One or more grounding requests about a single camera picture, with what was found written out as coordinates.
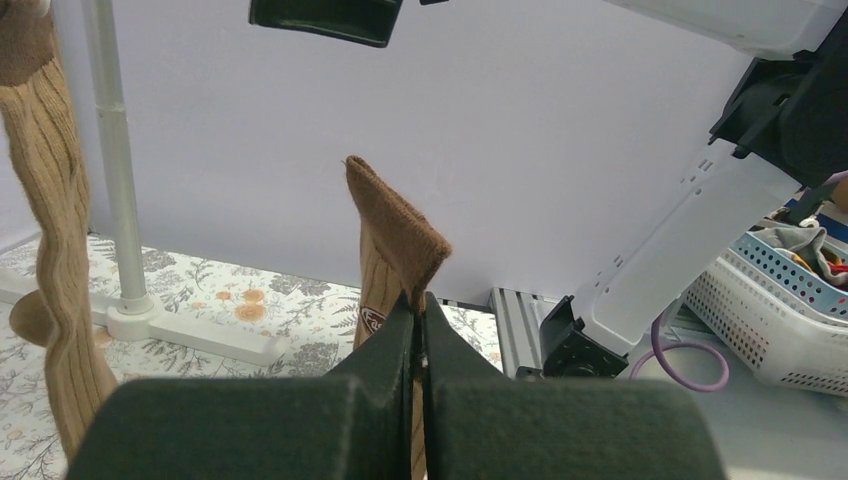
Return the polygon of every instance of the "white panel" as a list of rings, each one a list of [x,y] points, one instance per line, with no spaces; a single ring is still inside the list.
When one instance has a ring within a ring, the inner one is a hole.
[[[600,1],[406,3],[377,50],[251,27],[247,1],[115,2],[143,242],[358,284],[340,163],[357,153],[454,244],[437,295],[560,296],[672,192],[749,61]],[[68,10],[94,226],[109,233]]]
[[[39,228],[9,160],[9,139],[0,130],[0,253],[38,235]]]

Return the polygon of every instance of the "gray cloth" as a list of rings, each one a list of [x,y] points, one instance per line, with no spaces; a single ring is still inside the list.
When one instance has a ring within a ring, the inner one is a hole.
[[[827,257],[822,251],[827,238],[827,230],[824,228],[775,227],[752,233],[783,255],[788,256],[787,251],[795,253],[824,277],[827,283],[835,286],[848,283],[848,273],[834,275],[830,271]]]

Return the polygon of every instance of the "ribbed sock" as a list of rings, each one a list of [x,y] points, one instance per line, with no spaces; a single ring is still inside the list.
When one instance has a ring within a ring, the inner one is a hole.
[[[450,255],[450,244],[427,220],[385,184],[359,157],[348,157],[347,184],[361,219],[362,293],[354,345],[366,341],[385,321],[401,291],[418,314],[425,309],[424,291]],[[423,389],[413,381],[413,480],[424,477]]]
[[[12,309],[21,337],[46,347],[45,380],[68,460],[115,376],[95,347],[88,293],[89,190],[53,21],[31,0],[0,0],[0,110],[12,166],[42,238],[39,290]]]

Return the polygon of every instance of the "basket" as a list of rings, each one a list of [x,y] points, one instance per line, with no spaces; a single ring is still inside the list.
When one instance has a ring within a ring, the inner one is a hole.
[[[827,248],[843,261],[848,253],[826,243]],[[820,279],[791,259],[781,255],[759,238],[745,233],[731,247],[745,258],[751,267],[781,285],[799,302],[831,317],[848,319],[848,295]]]
[[[848,397],[848,322],[797,301],[734,249],[685,302],[761,382]]]

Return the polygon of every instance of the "logo on sock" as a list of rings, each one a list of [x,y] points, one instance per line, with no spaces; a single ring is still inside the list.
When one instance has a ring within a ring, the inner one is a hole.
[[[386,321],[386,317],[372,308],[360,307],[359,321],[365,325],[365,328],[369,333],[373,334],[378,328],[383,326],[383,322]]]

